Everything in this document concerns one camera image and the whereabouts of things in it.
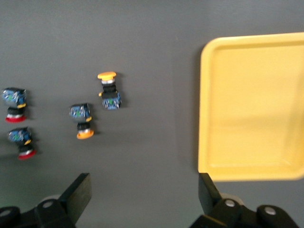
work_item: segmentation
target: gray surface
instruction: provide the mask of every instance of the gray surface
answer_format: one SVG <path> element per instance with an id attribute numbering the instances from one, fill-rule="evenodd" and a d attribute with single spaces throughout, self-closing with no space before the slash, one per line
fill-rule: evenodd
<path id="1" fill-rule="evenodd" d="M 23 211 L 90 172 L 79 228 L 188 227 L 197 196 L 199 60 L 223 36 L 304 31 L 303 1 L 1 1 L 0 86 L 28 90 L 22 124 L 0 109 L 0 206 Z M 123 105 L 101 107 L 97 74 L 118 72 Z M 91 139 L 68 109 L 92 104 Z M 31 127 L 39 154 L 18 161 L 6 132 Z M 222 192 L 284 208 L 304 227 L 304 180 L 218 183 Z"/>

